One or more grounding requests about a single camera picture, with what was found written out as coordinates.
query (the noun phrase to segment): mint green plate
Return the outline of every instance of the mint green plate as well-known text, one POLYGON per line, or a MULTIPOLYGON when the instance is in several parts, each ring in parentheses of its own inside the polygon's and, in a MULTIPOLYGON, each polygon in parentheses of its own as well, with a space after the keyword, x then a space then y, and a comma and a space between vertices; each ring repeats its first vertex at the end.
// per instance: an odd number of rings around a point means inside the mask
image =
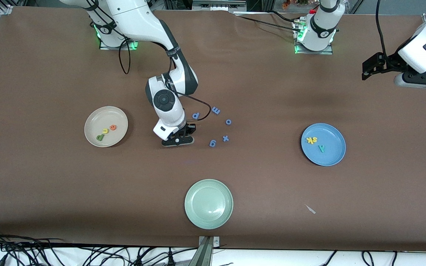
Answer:
POLYGON ((225 224, 233 212, 233 196, 218 180, 200 180, 187 192, 185 212, 190 221, 203 229, 225 224))

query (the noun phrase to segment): brown table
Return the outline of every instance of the brown table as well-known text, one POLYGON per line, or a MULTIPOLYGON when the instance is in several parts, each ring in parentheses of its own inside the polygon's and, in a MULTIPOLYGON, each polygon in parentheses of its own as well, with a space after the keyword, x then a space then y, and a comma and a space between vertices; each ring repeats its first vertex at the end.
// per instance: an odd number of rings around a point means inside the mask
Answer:
MULTIPOLYGON (((195 96, 221 110, 198 123, 190 146, 163 148, 152 132, 144 86, 168 69, 161 48, 141 42, 124 75, 117 51, 98 50, 84 10, 15 7, 2 17, 0 231, 78 243, 195 246, 215 235, 229 248, 426 250, 426 90, 397 87, 394 74, 361 81, 361 63, 381 49, 373 16, 344 16, 325 56, 294 54, 287 30, 227 12, 155 14, 198 75, 195 96), (106 105, 130 126, 102 149, 83 125, 106 105), (303 130, 318 122, 345 136, 333 167, 301 151, 303 130), (230 220, 212 231, 183 207, 204 178, 234 197, 230 220)), ((387 50, 419 24, 382 17, 387 50)), ((182 103, 188 116, 206 113, 182 103)))

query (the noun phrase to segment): blue plate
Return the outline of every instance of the blue plate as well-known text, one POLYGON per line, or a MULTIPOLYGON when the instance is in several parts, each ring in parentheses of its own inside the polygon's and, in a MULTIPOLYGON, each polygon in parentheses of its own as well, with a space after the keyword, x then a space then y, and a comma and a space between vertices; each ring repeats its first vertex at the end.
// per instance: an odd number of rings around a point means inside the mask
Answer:
POLYGON ((343 135, 338 129, 325 123, 316 123, 305 129, 301 138, 301 146, 306 157, 321 166, 337 164, 346 153, 343 135), (308 138, 311 138, 313 144, 309 143, 308 138))

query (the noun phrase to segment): plate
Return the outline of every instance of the plate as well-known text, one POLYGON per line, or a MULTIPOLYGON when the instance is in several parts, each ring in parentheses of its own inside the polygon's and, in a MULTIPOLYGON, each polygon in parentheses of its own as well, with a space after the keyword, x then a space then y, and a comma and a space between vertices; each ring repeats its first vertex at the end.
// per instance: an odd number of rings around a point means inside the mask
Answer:
POLYGON ((109 147, 122 140, 127 132, 127 116, 119 108, 114 106, 105 106, 95 110, 85 122, 85 137, 97 147, 109 147), (110 130, 111 125, 116 125, 115 130, 110 130), (101 141, 97 136, 103 134, 103 129, 108 129, 101 141))
POLYGON ((225 224, 233 212, 233 196, 218 180, 200 180, 187 192, 185 212, 190 221, 202 229, 225 224))
POLYGON ((302 134, 301 146, 303 153, 313 163, 321 166, 332 166, 340 162, 346 153, 346 143, 343 135, 333 126, 316 123, 302 134), (316 138, 311 144, 309 139, 316 138))

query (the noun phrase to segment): beige plate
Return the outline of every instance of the beige plate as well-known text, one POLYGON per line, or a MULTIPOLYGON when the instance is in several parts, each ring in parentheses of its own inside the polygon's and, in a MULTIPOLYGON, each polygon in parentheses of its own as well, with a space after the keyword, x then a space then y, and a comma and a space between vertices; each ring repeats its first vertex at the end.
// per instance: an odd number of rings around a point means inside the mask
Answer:
POLYGON ((85 122, 85 137, 97 147, 113 146, 124 138, 127 124, 127 116, 121 109, 105 106, 97 109, 88 117, 85 122), (116 125, 116 130, 110 130, 111 125, 116 125), (108 129, 108 133, 105 134, 102 141, 99 141, 97 136, 103 133, 104 128, 108 129))

